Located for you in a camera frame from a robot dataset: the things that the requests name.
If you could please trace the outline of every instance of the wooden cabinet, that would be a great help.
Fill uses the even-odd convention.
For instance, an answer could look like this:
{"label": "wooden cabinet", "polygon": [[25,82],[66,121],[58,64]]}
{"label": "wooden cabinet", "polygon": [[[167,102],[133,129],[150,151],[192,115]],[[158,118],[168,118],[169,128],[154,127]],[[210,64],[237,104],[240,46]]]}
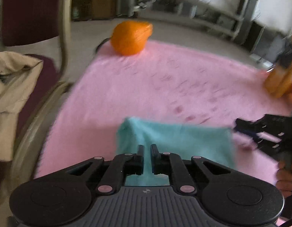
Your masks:
{"label": "wooden cabinet", "polygon": [[91,15],[93,19],[114,18],[117,0],[91,0]]}

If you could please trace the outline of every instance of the folded teal towel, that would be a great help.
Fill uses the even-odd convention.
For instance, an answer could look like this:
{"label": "folded teal towel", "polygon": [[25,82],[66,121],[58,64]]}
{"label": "folded teal towel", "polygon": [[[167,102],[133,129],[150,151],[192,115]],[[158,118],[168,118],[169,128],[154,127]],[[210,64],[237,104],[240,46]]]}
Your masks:
{"label": "folded teal towel", "polygon": [[188,160],[199,155],[224,166],[235,167],[228,128],[160,124],[134,117],[127,118],[118,129],[117,154],[136,153],[139,144],[145,146],[144,174],[128,176],[127,186],[169,185],[167,176],[152,173],[150,145],[153,143],[161,153],[175,153]]}

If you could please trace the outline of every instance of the orange balloon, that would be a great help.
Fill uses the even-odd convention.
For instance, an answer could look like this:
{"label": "orange balloon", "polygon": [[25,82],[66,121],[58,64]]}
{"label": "orange balloon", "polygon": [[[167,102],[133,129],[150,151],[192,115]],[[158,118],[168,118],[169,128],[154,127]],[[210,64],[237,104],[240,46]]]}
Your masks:
{"label": "orange balloon", "polygon": [[137,54],[144,49],[152,28],[152,24],[148,22],[124,21],[113,30],[111,45],[121,55]]}

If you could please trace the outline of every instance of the maroon chair seat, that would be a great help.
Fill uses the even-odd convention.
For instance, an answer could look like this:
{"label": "maroon chair seat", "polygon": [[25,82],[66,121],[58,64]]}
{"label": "maroon chair seat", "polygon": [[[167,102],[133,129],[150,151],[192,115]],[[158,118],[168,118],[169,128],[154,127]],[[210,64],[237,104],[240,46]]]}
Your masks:
{"label": "maroon chair seat", "polygon": [[[16,137],[20,134],[23,126],[26,124],[28,118],[32,114],[33,110],[38,106],[42,98],[54,87],[59,81],[60,74],[57,72],[53,60],[36,54],[28,54],[29,56],[43,60],[43,68],[37,80],[36,86],[29,99],[25,103],[18,117]],[[4,179],[5,171],[10,162],[0,161],[0,183]]]}

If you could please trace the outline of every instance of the pink tablecloth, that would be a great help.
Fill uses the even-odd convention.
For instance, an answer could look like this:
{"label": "pink tablecloth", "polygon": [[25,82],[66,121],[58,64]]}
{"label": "pink tablecloth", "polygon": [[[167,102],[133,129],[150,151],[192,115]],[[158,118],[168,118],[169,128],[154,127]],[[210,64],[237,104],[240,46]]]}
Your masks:
{"label": "pink tablecloth", "polygon": [[[125,117],[205,126],[233,126],[242,117],[289,115],[283,100],[262,88],[258,71],[233,60],[149,41],[138,55],[117,55],[110,43],[76,83],[54,123],[37,177],[94,156],[115,156],[115,134]],[[270,183],[276,163],[237,145],[238,170]]]}

